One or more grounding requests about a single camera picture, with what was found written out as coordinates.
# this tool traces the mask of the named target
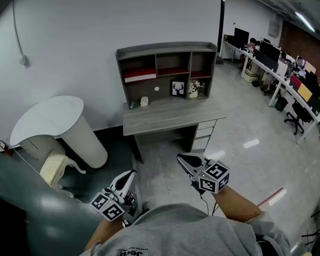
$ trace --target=white cable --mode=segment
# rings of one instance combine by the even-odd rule
[[[13,147],[13,149],[14,149],[14,151],[19,155],[19,157],[21,157],[22,160],[25,161],[25,162],[36,172],[36,174],[40,175],[40,173],[37,172],[36,169],[35,169],[30,163],[28,163],[28,161],[25,160],[25,159],[16,151],[16,149],[15,149],[14,147]],[[80,203],[83,203],[83,204],[84,204],[84,202],[80,201],[79,199],[76,199],[76,198],[74,198],[74,197],[72,197],[72,199],[77,200],[77,201],[79,201]]]
[[[35,169],[30,163],[28,163],[28,161],[25,160],[25,159],[16,151],[15,148],[13,148],[13,149],[14,149],[14,151],[19,155],[19,157],[22,158],[23,161],[25,161],[37,174],[39,174],[39,172],[37,172],[36,169]]]
[[[18,31],[17,31],[17,25],[16,25],[16,14],[15,14],[15,0],[12,0],[12,14],[13,14],[13,26],[14,26],[15,40],[18,45],[20,55],[22,57],[24,55],[24,53],[22,51],[21,44],[20,44],[19,37],[18,37]]]

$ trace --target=person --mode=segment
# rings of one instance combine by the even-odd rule
[[[257,40],[252,37],[252,38],[250,38],[250,42],[247,44],[247,48],[248,48],[248,50],[253,51],[255,49],[256,45],[257,45]],[[245,61],[246,61],[246,56],[244,54],[241,54],[239,59],[241,62],[241,69],[243,69],[244,65],[245,65]]]
[[[271,90],[271,84],[273,83],[273,81],[275,81],[276,78],[272,75],[272,74],[268,74],[265,82],[264,82],[264,86],[261,87],[261,91],[263,91],[264,95],[268,95],[271,94],[272,90]]]
[[[298,56],[298,57],[296,58],[295,68],[296,68],[297,70],[303,70],[304,67],[305,67],[305,64],[306,64],[306,61],[305,61],[302,57]]]
[[[189,204],[149,210],[131,226],[103,219],[81,256],[289,256],[286,235],[255,204],[225,186],[212,194],[226,216]]]
[[[251,51],[256,47],[257,40],[255,38],[250,38],[250,43],[248,43],[248,48],[251,49]]]

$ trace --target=shelf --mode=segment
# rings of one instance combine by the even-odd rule
[[[189,74],[189,70],[184,67],[168,67],[158,69],[158,77],[179,75],[179,74]]]
[[[156,77],[155,78],[148,78],[148,79],[142,79],[142,80],[131,81],[131,82],[126,82],[125,80],[122,80],[122,83],[124,84],[124,86],[134,86],[134,85],[139,85],[140,84],[139,82],[155,80],[155,79],[157,79],[157,78]]]
[[[136,110],[136,109],[141,109],[141,110],[147,110],[150,106],[153,106],[155,108],[159,108],[160,106],[163,105],[172,105],[172,104],[183,104],[186,101],[186,98],[184,97],[176,97],[176,96],[168,96],[164,98],[158,98],[158,99],[150,99],[148,101],[148,106],[140,106],[140,99],[134,100],[134,105],[133,109],[130,110]]]
[[[198,94],[198,97],[188,98],[189,101],[196,101],[196,100],[203,100],[203,99],[208,99],[208,96],[206,96],[206,95],[199,95],[199,94]]]
[[[146,56],[146,55],[183,53],[183,52],[216,53],[217,46],[209,42],[154,43],[154,44],[139,45],[139,46],[118,49],[117,59],[120,61],[120,60]]]
[[[192,71],[191,78],[212,78],[212,75],[203,71]]]
[[[156,69],[147,67],[130,68],[123,71],[123,78],[125,83],[131,83],[136,81],[155,79]]]

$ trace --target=concrete floor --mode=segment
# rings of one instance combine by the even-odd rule
[[[25,239],[29,252],[25,255],[73,256],[83,252],[102,219],[85,203],[108,187],[117,175],[133,168],[130,145],[122,130],[119,126],[95,133],[108,152],[108,162],[100,169],[90,168],[62,143],[66,155],[86,174],[67,166],[59,184],[84,203],[54,191],[17,153],[12,157],[0,154],[0,198],[26,211]],[[28,153],[18,152],[38,172],[41,170],[42,165]]]
[[[301,240],[307,229],[310,234],[316,228],[308,220],[320,198],[319,130],[312,130],[297,145],[301,133],[295,136],[294,126],[284,123],[288,111],[295,116],[291,107],[294,99],[287,93],[289,104],[283,112],[268,107],[271,96],[264,96],[260,88],[241,79],[240,73],[239,64],[216,65],[212,95],[227,110],[227,118],[218,120],[205,155],[230,167],[229,185],[255,204],[280,188],[286,190],[279,201],[272,206],[267,202],[262,209],[288,235],[293,248],[297,242],[307,242]],[[251,141],[256,145],[245,148]],[[152,144],[142,150],[145,164],[138,164],[138,170],[144,201],[154,206],[184,202],[207,212],[177,163],[176,155],[182,150],[175,142]],[[214,199],[209,193],[204,198],[211,212]],[[223,216],[220,209],[215,215]]]

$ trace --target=white flower vase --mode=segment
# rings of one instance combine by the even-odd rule
[[[194,92],[191,92],[188,96],[190,99],[198,97],[198,91],[195,90]]]

